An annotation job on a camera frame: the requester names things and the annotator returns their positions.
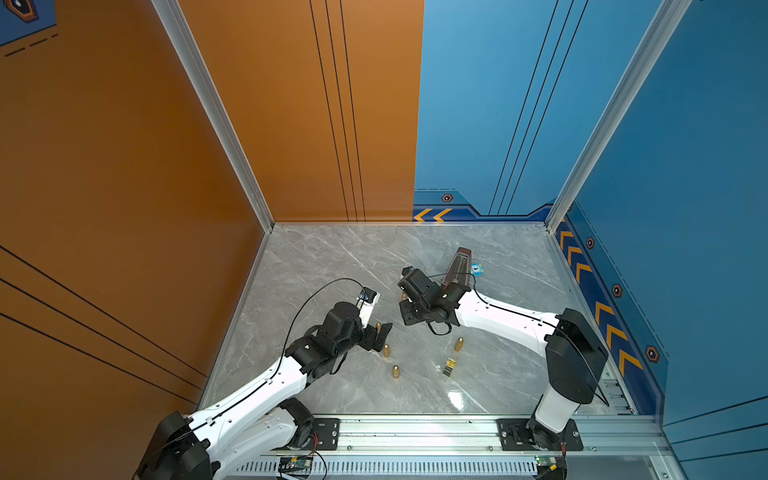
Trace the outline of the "green circuit board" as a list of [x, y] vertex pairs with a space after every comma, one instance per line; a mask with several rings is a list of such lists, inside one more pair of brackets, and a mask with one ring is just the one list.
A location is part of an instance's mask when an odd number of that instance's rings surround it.
[[278, 479], [308, 479], [313, 472], [313, 456], [280, 457], [277, 465]]
[[534, 480], [566, 480], [568, 474], [568, 465], [566, 458], [557, 457], [537, 457], [537, 473], [533, 476]]

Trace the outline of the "green circuit board left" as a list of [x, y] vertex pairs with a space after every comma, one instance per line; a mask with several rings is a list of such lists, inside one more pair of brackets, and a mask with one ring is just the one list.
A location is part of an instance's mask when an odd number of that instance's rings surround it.
[[308, 479], [313, 472], [313, 456], [280, 457], [277, 465], [278, 479]]

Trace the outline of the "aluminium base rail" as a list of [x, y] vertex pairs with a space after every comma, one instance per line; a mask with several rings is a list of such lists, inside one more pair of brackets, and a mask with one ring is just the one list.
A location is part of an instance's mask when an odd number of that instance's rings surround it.
[[[323, 453], [350, 455], [502, 455], [526, 443], [527, 415], [318, 414]], [[561, 434], [568, 456], [669, 456], [648, 416], [577, 415]]]

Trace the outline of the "aluminium corner post right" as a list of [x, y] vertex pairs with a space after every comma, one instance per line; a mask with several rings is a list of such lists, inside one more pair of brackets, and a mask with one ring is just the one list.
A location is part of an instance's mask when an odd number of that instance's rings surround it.
[[564, 220], [691, 3], [691, 0], [660, 3], [545, 220], [550, 234], [554, 234]]

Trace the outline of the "dark red wooden metronome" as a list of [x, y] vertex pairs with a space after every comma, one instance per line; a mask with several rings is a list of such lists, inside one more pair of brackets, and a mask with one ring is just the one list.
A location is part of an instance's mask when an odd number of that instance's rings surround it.
[[472, 280], [472, 252], [468, 248], [459, 247], [441, 281], [443, 297], [447, 298], [455, 292], [470, 291]]

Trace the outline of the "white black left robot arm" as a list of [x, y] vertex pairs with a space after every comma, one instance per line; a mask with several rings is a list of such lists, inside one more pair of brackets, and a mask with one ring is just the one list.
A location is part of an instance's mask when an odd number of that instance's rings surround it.
[[393, 326], [371, 324], [373, 309], [365, 300], [336, 303], [255, 379], [205, 409], [165, 417], [134, 478], [224, 479], [271, 450], [306, 448], [314, 416], [297, 396], [335, 372], [353, 348], [383, 349]]

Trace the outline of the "green circuit board right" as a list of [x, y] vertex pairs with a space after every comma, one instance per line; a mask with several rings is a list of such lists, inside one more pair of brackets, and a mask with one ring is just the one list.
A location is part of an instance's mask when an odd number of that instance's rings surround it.
[[568, 465], [566, 458], [557, 457], [537, 457], [537, 473], [533, 476], [534, 480], [566, 480], [568, 474]]

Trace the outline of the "aluminium corner post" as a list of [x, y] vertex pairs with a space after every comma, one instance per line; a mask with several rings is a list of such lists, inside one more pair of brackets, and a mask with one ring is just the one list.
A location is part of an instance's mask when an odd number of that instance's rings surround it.
[[180, 3], [171, 0], [152, 0], [151, 3], [253, 212], [262, 229], [271, 234], [275, 220]]
[[660, 3], [545, 220], [550, 234], [554, 234], [564, 220], [691, 3], [691, 0]]

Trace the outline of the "black gold square lipstick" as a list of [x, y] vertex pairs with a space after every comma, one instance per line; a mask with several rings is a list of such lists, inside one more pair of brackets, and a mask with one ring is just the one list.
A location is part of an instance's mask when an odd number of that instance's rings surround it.
[[452, 374], [453, 374], [453, 372], [454, 372], [454, 370], [455, 370], [455, 368], [456, 368], [456, 361], [455, 361], [454, 359], [452, 359], [452, 358], [449, 358], [449, 359], [446, 361], [446, 363], [445, 363], [445, 366], [444, 366], [444, 368], [443, 368], [443, 371], [442, 371], [442, 373], [443, 373], [443, 374], [444, 374], [446, 377], [451, 377], [451, 376], [452, 376]]

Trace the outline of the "aluminium corner post left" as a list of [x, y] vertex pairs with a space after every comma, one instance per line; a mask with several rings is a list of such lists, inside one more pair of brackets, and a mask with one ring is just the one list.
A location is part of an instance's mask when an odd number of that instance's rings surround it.
[[275, 220], [180, 3], [171, 0], [152, 0], [151, 3], [253, 212], [262, 229], [271, 234]]

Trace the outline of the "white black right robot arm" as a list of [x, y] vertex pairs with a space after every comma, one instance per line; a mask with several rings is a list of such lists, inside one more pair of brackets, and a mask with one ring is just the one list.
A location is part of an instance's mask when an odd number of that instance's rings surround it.
[[559, 314], [528, 310], [496, 302], [457, 283], [401, 290], [400, 311], [407, 326], [442, 323], [450, 329], [482, 330], [545, 359], [548, 385], [524, 427], [524, 441], [534, 449], [559, 450], [574, 413], [599, 395], [608, 357], [583, 314], [570, 308]]

